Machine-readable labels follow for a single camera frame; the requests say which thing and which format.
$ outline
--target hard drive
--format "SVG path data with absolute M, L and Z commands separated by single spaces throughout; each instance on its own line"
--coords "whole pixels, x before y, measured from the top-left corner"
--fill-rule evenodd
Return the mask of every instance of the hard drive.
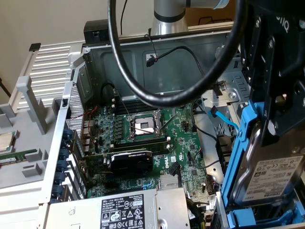
M 232 188 L 229 203 L 243 207 L 281 201 L 289 195 L 304 170 L 304 130 L 292 130 L 281 141 L 260 146 L 257 123 Z

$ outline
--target white sticker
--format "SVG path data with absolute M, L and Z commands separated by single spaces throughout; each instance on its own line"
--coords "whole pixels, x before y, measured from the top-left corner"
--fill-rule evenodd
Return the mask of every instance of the white sticker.
M 259 161 L 243 201 L 278 197 L 294 174 L 303 156 Z
M 156 58 L 157 56 L 156 56 L 155 53 L 146 54 L 146 61 L 148 61 L 148 60 L 149 60 L 150 58 L 152 58 L 152 57 Z
M 15 162 L 15 161 L 17 161 L 17 159 L 15 157 L 2 159 L 2 160 L 0 160 L 0 165 Z
M 209 195 L 210 210 L 213 210 L 216 204 L 216 195 Z
M 172 156 L 172 157 L 171 157 L 171 161 L 172 161 L 172 163 L 176 162 L 176 157 L 175 157 L 175 156 Z
M 194 219 L 195 215 L 191 212 L 191 210 L 187 209 L 187 212 L 189 213 L 189 219 Z

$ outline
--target warning label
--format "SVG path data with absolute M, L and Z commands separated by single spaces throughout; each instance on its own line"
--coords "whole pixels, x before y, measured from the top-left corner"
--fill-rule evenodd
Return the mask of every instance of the warning label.
M 102 200 L 101 229 L 145 229 L 142 195 Z
M 259 161 L 253 172 L 243 201 L 280 196 L 303 156 Z

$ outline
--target mounting hole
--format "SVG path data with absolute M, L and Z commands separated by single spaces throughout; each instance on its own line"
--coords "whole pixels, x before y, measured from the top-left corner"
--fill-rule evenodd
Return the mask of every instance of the mounting hole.
M 295 86 L 295 93 L 300 94 L 300 86 L 299 85 Z

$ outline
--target motherboard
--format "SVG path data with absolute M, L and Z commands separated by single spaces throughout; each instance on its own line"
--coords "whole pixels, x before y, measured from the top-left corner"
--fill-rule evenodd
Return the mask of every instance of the motherboard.
M 205 170 L 194 166 L 204 166 L 204 152 L 192 125 L 190 104 L 133 114 L 116 114 L 110 106 L 98 108 L 84 122 L 82 143 L 92 178 L 88 198 L 178 187 L 177 175 L 173 177 L 170 169 L 180 165 L 186 195 L 193 201 L 208 200 Z

